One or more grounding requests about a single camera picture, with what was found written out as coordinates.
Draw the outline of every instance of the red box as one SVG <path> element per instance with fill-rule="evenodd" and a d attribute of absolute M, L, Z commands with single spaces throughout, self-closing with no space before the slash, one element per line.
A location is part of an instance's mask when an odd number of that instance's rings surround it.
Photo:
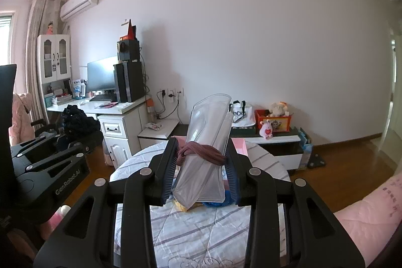
<path fill-rule="evenodd" d="M 255 111 L 255 122 L 257 124 L 258 131 L 260 130 L 260 128 L 262 126 L 261 122 L 263 120 L 269 120 L 272 125 L 273 132 L 289 132 L 291 118 L 292 118 L 292 115 L 278 116 L 278 117 L 266 116 L 265 109 L 256 109 L 256 111 Z"/>

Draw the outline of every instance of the black office chair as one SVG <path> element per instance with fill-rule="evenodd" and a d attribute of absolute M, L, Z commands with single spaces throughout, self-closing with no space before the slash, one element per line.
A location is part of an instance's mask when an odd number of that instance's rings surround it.
<path fill-rule="evenodd" d="M 31 123 L 31 126 L 35 126 L 38 124 L 42 124 L 43 126 L 35 130 L 35 137 L 37 138 L 38 136 L 41 135 L 43 132 L 48 132 L 48 133 L 56 133 L 59 134 L 59 129 L 57 128 L 56 124 L 46 124 L 46 121 L 41 118 L 39 120 L 36 120 Z"/>

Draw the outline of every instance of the pink blanket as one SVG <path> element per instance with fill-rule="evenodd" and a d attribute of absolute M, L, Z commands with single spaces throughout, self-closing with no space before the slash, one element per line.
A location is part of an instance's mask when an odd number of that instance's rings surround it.
<path fill-rule="evenodd" d="M 362 254 L 366 267 L 379 255 L 402 220 L 402 173 L 363 200 L 335 213 Z"/>

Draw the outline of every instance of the pink box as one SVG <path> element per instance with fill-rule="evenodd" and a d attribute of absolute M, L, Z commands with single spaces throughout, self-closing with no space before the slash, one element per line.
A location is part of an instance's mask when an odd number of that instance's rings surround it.
<path fill-rule="evenodd" d="M 184 146 L 186 144 L 185 136 L 174 135 L 173 137 L 178 140 L 179 146 Z M 248 156 L 246 141 L 244 140 L 244 138 L 232 138 L 232 141 L 233 141 L 234 147 L 236 148 L 237 153 Z"/>

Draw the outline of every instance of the white tote bag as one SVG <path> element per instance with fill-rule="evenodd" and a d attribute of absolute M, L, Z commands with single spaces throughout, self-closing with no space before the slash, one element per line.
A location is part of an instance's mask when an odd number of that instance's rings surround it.
<path fill-rule="evenodd" d="M 253 107 L 243 100 L 236 100 L 230 104 L 230 111 L 233 113 L 232 127 L 249 127 L 255 125 Z"/>

